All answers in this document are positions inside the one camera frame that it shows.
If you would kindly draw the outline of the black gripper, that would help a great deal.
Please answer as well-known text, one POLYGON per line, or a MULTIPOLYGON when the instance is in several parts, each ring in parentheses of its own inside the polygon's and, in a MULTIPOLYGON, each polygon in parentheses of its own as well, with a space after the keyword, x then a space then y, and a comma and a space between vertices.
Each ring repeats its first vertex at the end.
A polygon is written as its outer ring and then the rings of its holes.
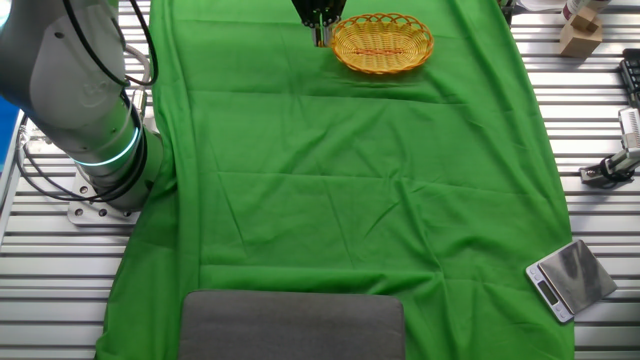
POLYGON ((310 26, 314 46, 330 47, 334 23, 341 19, 346 0, 292 0, 292 3, 302 24, 310 26))

